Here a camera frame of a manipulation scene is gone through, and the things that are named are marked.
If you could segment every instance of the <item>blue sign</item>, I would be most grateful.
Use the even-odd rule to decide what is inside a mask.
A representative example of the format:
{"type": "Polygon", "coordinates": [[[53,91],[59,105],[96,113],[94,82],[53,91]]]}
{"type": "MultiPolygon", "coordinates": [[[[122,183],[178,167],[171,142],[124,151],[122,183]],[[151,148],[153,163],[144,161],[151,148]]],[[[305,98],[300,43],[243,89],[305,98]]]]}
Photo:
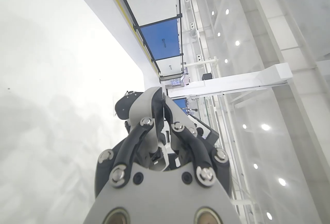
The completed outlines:
{"type": "Polygon", "coordinates": [[[187,108],[186,105],[186,99],[185,98],[179,98],[179,99],[173,99],[173,101],[181,108],[187,108]]]}
{"type": "Polygon", "coordinates": [[[155,60],[180,55],[177,19],[141,28],[141,32],[155,60]]]}

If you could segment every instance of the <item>white floor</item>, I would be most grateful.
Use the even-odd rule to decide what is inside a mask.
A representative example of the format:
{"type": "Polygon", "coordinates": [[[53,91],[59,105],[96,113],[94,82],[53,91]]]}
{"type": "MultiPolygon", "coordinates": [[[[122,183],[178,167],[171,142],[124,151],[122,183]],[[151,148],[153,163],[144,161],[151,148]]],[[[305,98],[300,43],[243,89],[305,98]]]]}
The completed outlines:
{"type": "Polygon", "coordinates": [[[0,223],[82,223],[141,70],[83,0],[0,0],[0,223]]]}

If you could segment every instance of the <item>screw hole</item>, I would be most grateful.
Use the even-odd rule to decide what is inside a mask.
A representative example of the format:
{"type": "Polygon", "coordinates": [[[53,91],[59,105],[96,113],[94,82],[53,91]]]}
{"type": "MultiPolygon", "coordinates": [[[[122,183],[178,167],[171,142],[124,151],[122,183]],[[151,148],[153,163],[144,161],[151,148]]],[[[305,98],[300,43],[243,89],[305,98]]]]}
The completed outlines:
{"type": "Polygon", "coordinates": [[[192,175],[189,172],[184,172],[181,176],[181,179],[184,182],[184,184],[192,183],[192,175]]]}
{"type": "Polygon", "coordinates": [[[141,172],[137,172],[133,177],[133,183],[135,185],[139,185],[143,182],[143,174],[141,172]]]}

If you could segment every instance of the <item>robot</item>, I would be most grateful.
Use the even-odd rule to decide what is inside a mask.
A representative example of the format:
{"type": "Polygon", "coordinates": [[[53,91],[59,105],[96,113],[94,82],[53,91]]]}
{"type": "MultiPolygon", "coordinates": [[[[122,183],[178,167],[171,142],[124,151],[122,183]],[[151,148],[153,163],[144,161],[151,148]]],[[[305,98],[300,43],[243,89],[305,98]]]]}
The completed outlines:
{"type": "Polygon", "coordinates": [[[84,224],[240,224],[228,155],[197,134],[162,88],[128,92],[115,110],[128,135],[98,158],[95,202],[84,224]],[[173,153],[165,148],[164,122],[173,153]]]}

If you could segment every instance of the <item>yellow stripe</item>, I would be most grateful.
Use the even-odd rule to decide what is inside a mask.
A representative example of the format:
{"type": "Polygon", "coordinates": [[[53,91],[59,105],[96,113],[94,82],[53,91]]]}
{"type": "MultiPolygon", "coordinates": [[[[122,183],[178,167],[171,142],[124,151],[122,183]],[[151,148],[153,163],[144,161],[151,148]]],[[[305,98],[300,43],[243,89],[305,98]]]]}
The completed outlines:
{"type": "Polygon", "coordinates": [[[137,35],[136,31],[134,30],[133,25],[132,25],[132,23],[131,23],[131,20],[129,19],[129,17],[127,16],[126,12],[124,11],[124,8],[123,8],[122,5],[120,4],[120,1],[119,1],[119,0],[115,0],[115,1],[117,2],[118,6],[119,6],[119,8],[120,8],[120,10],[121,10],[121,12],[123,13],[124,17],[126,18],[128,24],[129,24],[129,26],[131,27],[131,29],[132,29],[132,31],[133,31],[135,37],[137,38],[137,40],[138,40],[138,42],[139,42],[139,44],[140,44],[140,46],[141,46],[142,49],[144,50],[145,55],[146,55],[148,58],[150,58],[149,62],[151,63],[151,65],[152,65],[152,67],[153,67],[153,70],[155,70],[156,74],[158,75],[158,70],[157,70],[156,66],[151,62],[151,57],[150,57],[149,53],[148,53],[147,50],[145,49],[145,47],[144,47],[144,45],[143,45],[143,42],[141,41],[141,39],[140,39],[139,36],[137,35]]]}

